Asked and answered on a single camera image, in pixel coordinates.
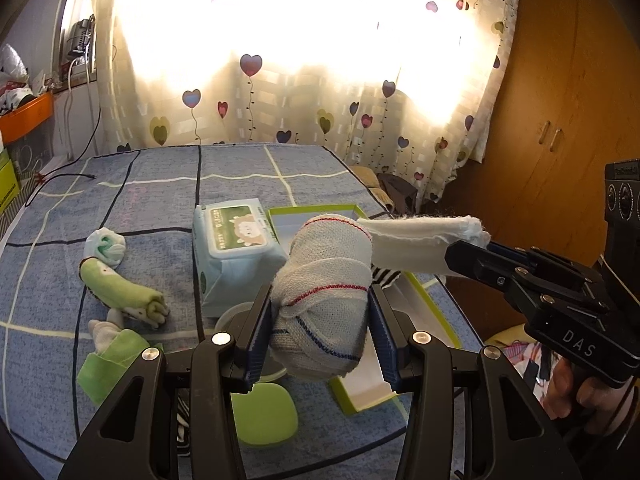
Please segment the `wardrobe handle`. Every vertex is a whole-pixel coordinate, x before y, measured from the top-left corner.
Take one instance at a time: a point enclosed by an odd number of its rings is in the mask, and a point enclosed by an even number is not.
[[[542,144],[545,142],[546,133],[549,130],[549,126],[551,126],[551,121],[547,121],[544,126],[542,126],[542,133],[540,133],[540,138],[538,139],[538,144]]]
[[[556,148],[556,141],[558,140],[559,135],[562,133],[562,128],[558,128],[554,134],[554,138],[551,139],[551,145],[549,146],[549,151],[551,153],[554,152]]]

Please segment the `human hand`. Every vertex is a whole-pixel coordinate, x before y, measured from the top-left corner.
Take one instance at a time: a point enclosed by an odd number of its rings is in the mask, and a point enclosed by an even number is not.
[[[605,430],[632,380],[633,378],[630,378],[623,387],[618,389],[610,388],[595,377],[590,377],[581,384],[576,400],[585,408],[595,409],[595,413],[584,428],[587,433],[601,434]],[[542,407],[551,420],[565,418],[571,413],[573,387],[574,374],[571,363],[563,357],[554,368],[549,388],[542,400]],[[622,424],[632,401],[633,395],[629,394],[615,420],[607,428],[607,434],[613,433]]]

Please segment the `plastic bag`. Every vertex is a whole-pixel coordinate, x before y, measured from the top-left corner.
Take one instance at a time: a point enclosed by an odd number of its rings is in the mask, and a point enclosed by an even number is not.
[[[11,81],[17,83],[29,82],[29,75],[24,63],[15,49],[8,43],[5,43],[0,50],[0,66],[2,67],[2,72],[7,74]]]

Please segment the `white towel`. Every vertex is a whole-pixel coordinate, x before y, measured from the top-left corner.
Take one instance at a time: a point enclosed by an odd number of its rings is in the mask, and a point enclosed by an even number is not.
[[[371,240],[355,221],[321,215],[302,226],[273,281],[271,350],[296,377],[327,380],[360,362],[367,330]]]
[[[383,269],[457,276],[444,260],[447,248],[458,240],[486,248],[491,235],[471,216],[415,217],[394,220],[359,219],[373,237],[372,262]]]
[[[103,227],[91,233],[84,243],[84,257],[98,258],[103,263],[115,269],[124,258],[127,243],[124,236]]]

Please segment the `cabinet door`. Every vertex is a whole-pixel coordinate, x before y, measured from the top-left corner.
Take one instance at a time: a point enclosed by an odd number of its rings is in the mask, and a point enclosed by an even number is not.
[[[571,76],[553,134],[504,241],[592,265],[603,251],[604,167],[640,157],[640,50],[607,0],[578,0]]]
[[[484,163],[469,162],[444,193],[445,210],[477,216],[494,236],[546,149],[538,143],[545,122],[555,123],[560,113],[576,9],[577,0],[520,0]]]

